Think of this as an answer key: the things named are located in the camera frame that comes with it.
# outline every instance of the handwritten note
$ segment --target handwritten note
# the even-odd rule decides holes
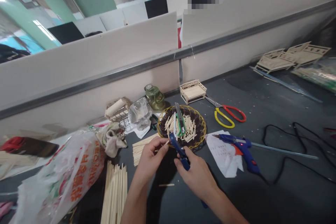
[[[236,177],[237,169],[244,171],[242,157],[236,156],[236,149],[231,144],[224,143],[213,136],[218,134],[230,135],[229,132],[225,132],[224,130],[207,134],[205,136],[207,146],[224,177]]]

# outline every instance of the person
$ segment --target person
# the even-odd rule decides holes
[[[156,137],[143,148],[128,191],[121,224],[146,223],[147,191],[152,177],[168,151],[166,141],[165,138]],[[196,156],[187,147],[184,147],[184,150],[190,162],[189,171],[184,169],[179,159],[174,159],[174,162],[177,171],[193,193],[203,200],[223,223],[248,223],[219,189],[204,159]]]
[[[94,32],[86,34],[85,37],[91,37],[93,35],[97,35],[97,34],[100,34],[100,33],[103,33],[103,32],[102,31],[94,31]]]
[[[0,64],[28,55],[30,55],[30,53],[25,50],[18,50],[8,45],[0,44]]]

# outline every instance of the blue glue gun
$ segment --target blue glue gun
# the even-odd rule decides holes
[[[236,155],[242,155],[244,157],[244,160],[247,164],[247,170],[254,174],[260,174],[260,169],[248,150],[252,146],[249,140],[245,138],[241,139],[236,136],[224,135],[224,134],[213,136],[219,138],[225,143],[233,145],[236,149]]]

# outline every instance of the metal rail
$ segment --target metal rail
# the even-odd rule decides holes
[[[64,87],[62,90],[52,90],[48,93],[41,94],[39,97],[33,98],[30,101],[25,101],[21,104],[14,105],[0,111],[0,120],[332,8],[336,8],[336,0],[279,18],[277,20],[254,26],[249,29],[216,36],[182,47],[181,49],[168,51],[149,59],[73,83],[71,86]]]

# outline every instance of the person's right hand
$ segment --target person's right hand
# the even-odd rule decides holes
[[[189,171],[185,170],[179,159],[174,159],[176,168],[189,188],[203,201],[207,201],[218,186],[203,158],[196,156],[188,147],[183,147],[190,162]]]

